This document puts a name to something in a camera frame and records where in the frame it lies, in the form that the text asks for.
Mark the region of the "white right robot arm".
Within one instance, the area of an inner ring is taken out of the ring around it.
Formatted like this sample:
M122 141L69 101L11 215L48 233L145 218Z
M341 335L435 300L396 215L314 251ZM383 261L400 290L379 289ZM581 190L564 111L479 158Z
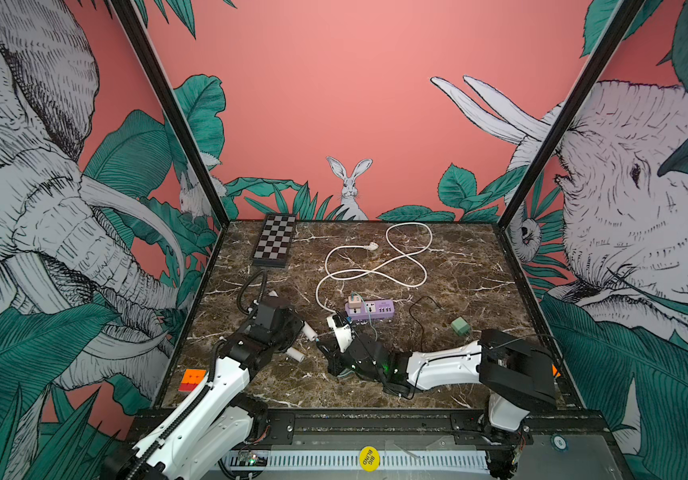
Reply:
M487 329L476 341L442 351L392 352L347 326L316 346L331 375L351 371L405 399L445 385L483 385L490 390L485 428L516 432L529 414L557 408L550 351L503 331Z

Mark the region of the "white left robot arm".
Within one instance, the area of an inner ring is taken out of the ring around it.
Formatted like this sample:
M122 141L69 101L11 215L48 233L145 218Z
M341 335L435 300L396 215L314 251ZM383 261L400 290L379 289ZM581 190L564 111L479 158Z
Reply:
M240 443L261 438L267 406L243 391L277 352L292 347L305 321L280 297L261 300L214 350L205 378L132 447L104 460L101 479L201 479Z

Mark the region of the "pink USB charger cube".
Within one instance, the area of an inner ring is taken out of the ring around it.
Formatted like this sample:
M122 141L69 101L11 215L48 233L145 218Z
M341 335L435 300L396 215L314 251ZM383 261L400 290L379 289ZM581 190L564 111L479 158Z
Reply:
M361 308L363 304L363 299L359 294L353 293L349 297L348 305L351 309Z

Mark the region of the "green cube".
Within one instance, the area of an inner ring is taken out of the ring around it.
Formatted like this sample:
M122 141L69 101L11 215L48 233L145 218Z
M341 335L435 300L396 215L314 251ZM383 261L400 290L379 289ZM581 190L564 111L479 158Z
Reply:
M471 325L463 317L457 317L454 319L451 322L451 328L455 334L460 337L467 336L472 332Z

